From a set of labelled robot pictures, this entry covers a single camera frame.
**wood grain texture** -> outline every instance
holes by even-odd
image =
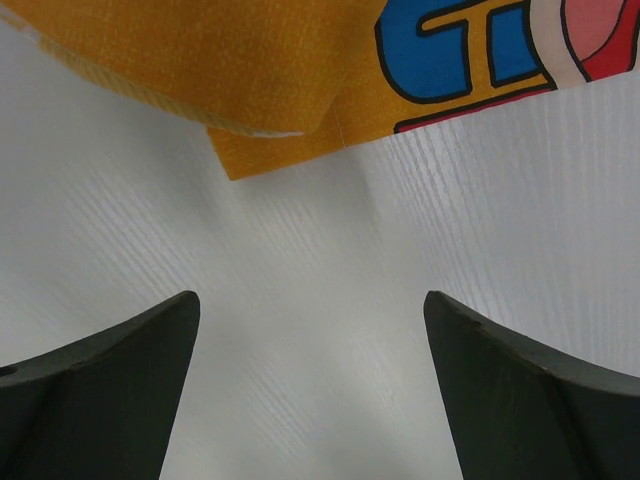
[[[0,365],[196,290],[163,479],[460,479],[430,289],[640,374],[636,74],[236,183],[5,26],[0,85]]]

